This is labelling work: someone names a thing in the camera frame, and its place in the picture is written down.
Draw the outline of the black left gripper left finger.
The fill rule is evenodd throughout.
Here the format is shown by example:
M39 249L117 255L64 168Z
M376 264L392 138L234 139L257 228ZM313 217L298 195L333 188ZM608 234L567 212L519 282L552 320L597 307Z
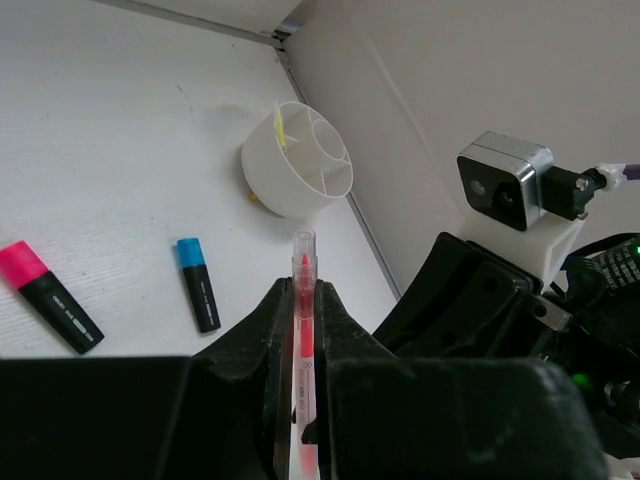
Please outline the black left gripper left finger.
M5 479L285 479L290 279L192 356L1 364Z

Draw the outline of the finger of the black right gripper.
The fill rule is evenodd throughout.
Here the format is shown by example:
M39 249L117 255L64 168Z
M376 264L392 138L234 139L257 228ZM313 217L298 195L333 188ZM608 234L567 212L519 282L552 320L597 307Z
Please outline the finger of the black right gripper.
M443 232L374 338L398 357L534 356L543 324L530 302L540 287L519 267Z

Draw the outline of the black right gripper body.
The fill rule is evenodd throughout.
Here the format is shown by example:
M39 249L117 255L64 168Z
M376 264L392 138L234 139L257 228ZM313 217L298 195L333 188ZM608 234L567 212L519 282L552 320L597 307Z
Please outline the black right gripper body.
M639 235L620 233L570 253L544 297L571 315L540 357L581 392L604 451L639 456Z

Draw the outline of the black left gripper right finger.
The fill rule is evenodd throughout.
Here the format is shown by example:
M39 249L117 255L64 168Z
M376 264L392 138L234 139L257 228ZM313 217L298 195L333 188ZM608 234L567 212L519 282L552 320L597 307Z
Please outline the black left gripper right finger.
M604 479L578 388L533 359L399 358L317 285L324 479Z

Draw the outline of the red pink pen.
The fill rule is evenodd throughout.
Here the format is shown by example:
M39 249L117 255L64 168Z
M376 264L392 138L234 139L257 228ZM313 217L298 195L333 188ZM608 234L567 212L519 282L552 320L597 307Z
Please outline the red pink pen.
M303 442L316 419L314 365L314 298L317 281L316 234L301 230L293 236L294 397L297 445L304 479L317 478L317 448Z

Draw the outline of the blue cap black highlighter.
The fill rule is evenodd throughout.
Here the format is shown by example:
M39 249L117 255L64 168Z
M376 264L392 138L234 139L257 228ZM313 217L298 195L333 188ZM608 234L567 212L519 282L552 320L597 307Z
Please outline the blue cap black highlighter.
M199 239L180 239L176 249L199 332L207 334L220 329L221 322Z

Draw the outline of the pink cap black highlighter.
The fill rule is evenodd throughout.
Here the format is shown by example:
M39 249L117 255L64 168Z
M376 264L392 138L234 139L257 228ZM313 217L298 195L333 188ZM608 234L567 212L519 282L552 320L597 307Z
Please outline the pink cap black highlighter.
M104 340L104 333L25 241L1 249L1 276L76 353L85 354Z

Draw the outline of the yellow pen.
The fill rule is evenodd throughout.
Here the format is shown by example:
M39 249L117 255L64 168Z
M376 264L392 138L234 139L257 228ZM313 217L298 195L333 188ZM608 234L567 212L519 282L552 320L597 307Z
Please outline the yellow pen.
M287 141L286 134L284 130L284 122L281 113L281 105L278 100L274 103L274 127L276 130L276 137L278 144L283 152L286 152L287 149Z

